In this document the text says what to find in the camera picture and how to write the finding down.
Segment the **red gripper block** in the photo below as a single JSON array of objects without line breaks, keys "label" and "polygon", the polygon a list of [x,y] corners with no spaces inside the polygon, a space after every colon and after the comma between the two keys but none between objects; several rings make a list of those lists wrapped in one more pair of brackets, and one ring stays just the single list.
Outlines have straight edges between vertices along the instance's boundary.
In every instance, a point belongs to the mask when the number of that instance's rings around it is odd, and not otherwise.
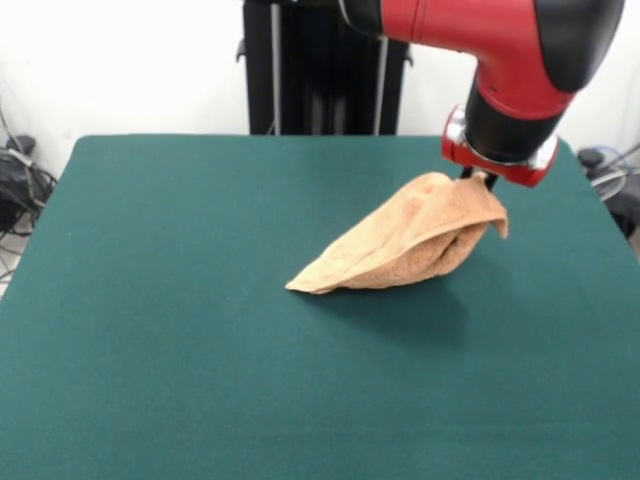
[{"label": "red gripper block", "polygon": [[490,192],[493,191],[498,177],[530,188],[537,186],[550,172],[559,150],[559,138],[552,135],[526,161],[502,163],[476,152],[468,144],[465,133],[465,106],[458,104],[447,119],[441,137],[441,154],[444,159],[463,167],[460,179],[470,178],[475,170],[484,171],[484,183]]}]

